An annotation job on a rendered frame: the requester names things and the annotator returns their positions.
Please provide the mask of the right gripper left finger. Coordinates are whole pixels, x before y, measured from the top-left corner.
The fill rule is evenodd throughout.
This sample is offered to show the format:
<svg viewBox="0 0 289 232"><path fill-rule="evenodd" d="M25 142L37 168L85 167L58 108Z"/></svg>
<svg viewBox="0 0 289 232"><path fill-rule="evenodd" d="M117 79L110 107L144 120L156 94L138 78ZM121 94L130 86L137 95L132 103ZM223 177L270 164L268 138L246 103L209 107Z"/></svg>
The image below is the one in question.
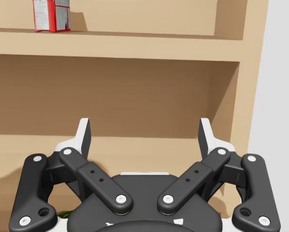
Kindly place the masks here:
<svg viewBox="0 0 289 232"><path fill-rule="evenodd" d="M32 154L25 159L9 221L10 232L53 229L58 217L48 198L53 186L60 183L66 183L81 201L95 194L114 214L131 211L131 196L96 163L87 160L90 144L90 122L82 118L76 135L57 144L51 156Z"/></svg>

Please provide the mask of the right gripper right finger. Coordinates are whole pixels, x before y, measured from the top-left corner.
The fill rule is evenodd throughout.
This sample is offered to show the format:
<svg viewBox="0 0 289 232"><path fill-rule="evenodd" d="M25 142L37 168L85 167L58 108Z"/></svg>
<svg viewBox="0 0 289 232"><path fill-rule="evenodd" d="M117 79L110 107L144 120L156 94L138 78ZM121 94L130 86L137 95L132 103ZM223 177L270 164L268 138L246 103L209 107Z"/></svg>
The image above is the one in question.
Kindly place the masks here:
<svg viewBox="0 0 289 232"><path fill-rule="evenodd" d="M280 232L281 224L265 160L257 154L237 155L234 146L216 138L208 118L201 118L198 142L202 160L194 163L158 197L164 215L175 214L193 195L205 201L228 183L236 186L241 203L231 217L242 232Z"/></svg>

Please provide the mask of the green and blue rectangular can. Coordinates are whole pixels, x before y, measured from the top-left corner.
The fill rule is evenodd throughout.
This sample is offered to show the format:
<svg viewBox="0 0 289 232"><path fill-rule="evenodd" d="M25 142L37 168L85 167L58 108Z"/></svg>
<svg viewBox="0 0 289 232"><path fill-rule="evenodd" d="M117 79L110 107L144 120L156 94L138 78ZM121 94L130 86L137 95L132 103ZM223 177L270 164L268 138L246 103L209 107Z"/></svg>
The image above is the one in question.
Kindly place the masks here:
<svg viewBox="0 0 289 232"><path fill-rule="evenodd" d="M71 211L61 211L61 212L57 213L57 216L59 218L62 218L62 219L67 219L67 218L69 218L69 216L71 215L72 212L73 212L72 210Z"/></svg>

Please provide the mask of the pale wooden shelf unit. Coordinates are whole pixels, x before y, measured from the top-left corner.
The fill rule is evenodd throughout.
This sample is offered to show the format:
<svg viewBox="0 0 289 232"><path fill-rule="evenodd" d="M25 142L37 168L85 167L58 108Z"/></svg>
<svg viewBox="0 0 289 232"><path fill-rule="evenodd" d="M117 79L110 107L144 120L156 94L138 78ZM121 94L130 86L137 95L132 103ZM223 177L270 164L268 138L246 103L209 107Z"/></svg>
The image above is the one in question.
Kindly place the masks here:
<svg viewBox="0 0 289 232"><path fill-rule="evenodd" d="M0 0L0 232L25 158L90 119L109 175L180 175L199 120L248 152L268 0L70 0L71 30L36 33L32 0Z"/></svg>

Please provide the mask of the red and white carton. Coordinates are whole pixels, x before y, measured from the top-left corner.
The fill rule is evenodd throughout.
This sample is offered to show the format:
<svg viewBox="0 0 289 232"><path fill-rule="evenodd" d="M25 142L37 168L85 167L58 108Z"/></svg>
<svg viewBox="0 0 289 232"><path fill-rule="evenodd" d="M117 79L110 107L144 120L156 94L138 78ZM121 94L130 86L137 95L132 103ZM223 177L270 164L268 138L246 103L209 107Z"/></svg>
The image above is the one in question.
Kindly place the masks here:
<svg viewBox="0 0 289 232"><path fill-rule="evenodd" d="M70 31L70 0L32 0L35 32Z"/></svg>

